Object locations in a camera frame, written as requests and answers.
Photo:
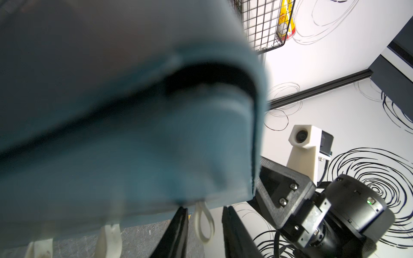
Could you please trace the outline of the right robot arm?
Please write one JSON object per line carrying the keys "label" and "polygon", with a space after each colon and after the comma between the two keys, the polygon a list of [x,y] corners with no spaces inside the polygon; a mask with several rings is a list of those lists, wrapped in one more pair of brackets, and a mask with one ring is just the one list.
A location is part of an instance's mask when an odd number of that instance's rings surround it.
{"label": "right robot arm", "polygon": [[375,191],[348,175],[318,192],[308,176],[262,158],[256,185],[250,205],[297,258],[367,258],[395,221]]}

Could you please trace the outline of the teal drawer cabinet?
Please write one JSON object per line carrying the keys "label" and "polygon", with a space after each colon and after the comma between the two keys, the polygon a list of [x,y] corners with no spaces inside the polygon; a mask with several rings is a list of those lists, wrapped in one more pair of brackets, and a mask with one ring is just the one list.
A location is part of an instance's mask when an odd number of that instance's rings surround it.
{"label": "teal drawer cabinet", "polygon": [[265,91],[229,1],[2,1],[1,250],[251,200]]}

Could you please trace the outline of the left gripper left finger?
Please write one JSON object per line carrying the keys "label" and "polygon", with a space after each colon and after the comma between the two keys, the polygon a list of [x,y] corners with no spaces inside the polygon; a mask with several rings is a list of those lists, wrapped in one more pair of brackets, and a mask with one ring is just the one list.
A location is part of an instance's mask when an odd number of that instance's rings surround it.
{"label": "left gripper left finger", "polygon": [[188,228],[188,209],[179,207],[150,258],[185,258]]}

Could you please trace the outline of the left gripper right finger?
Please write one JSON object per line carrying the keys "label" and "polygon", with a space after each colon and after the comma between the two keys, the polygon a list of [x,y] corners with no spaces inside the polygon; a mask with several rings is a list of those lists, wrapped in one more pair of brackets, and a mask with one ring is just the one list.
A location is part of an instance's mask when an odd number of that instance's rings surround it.
{"label": "left gripper right finger", "polygon": [[226,258],[262,258],[232,206],[223,207],[222,224]]}

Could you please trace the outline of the yellow tube package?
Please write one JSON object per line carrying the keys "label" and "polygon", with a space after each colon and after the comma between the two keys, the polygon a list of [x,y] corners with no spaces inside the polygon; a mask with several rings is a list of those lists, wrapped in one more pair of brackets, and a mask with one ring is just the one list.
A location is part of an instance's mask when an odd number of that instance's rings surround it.
{"label": "yellow tube package", "polygon": [[294,0],[281,1],[279,20],[276,32],[277,36],[282,41],[290,39],[296,32],[296,26],[293,17],[294,6]]}

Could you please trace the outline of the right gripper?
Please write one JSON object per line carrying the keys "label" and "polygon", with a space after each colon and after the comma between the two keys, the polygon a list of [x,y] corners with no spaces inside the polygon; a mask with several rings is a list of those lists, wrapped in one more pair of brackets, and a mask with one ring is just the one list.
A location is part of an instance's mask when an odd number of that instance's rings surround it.
{"label": "right gripper", "polygon": [[249,204],[296,248],[331,238],[325,218],[331,203],[306,175],[261,158],[256,195]]}

